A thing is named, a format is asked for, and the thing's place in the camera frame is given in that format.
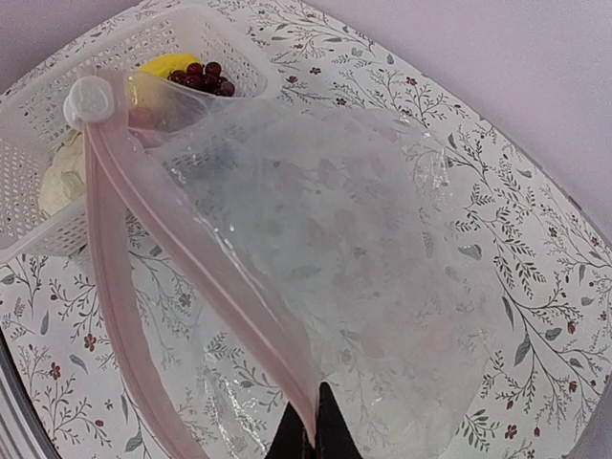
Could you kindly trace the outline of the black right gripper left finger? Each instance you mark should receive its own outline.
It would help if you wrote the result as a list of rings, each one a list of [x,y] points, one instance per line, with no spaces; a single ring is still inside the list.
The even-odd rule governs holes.
[[[311,445],[304,426],[291,404],[287,404],[266,459],[308,459]]]

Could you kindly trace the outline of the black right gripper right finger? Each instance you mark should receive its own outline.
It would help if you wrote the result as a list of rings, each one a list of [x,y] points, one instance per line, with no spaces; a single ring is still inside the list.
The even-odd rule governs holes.
[[[361,459],[331,386],[319,386],[317,409],[316,459]]]

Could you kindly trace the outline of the clear zip top bag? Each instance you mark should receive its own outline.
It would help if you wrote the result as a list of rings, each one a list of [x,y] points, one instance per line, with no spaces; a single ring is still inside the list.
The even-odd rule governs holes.
[[[444,455],[496,275],[451,231],[439,141],[142,72],[86,70],[63,110],[108,338],[170,457],[265,457],[291,404],[316,458],[322,383],[362,458]]]

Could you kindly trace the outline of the yellow toy banana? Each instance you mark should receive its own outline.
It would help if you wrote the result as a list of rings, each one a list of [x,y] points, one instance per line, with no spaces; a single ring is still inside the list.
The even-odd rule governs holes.
[[[191,54],[171,54],[154,58],[140,68],[140,72],[168,79],[175,71],[185,71],[190,64],[201,64],[201,60]]]

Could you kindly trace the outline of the white plastic mesh basket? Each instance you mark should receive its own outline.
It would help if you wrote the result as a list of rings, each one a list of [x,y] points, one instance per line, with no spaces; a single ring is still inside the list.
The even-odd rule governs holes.
[[[145,1],[79,37],[1,95],[1,260],[67,256],[86,242],[85,201],[43,217],[38,196],[68,136],[63,102],[85,66],[136,70],[164,54],[222,65],[240,97],[273,98],[280,76],[263,52],[218,12],[195,1]]]

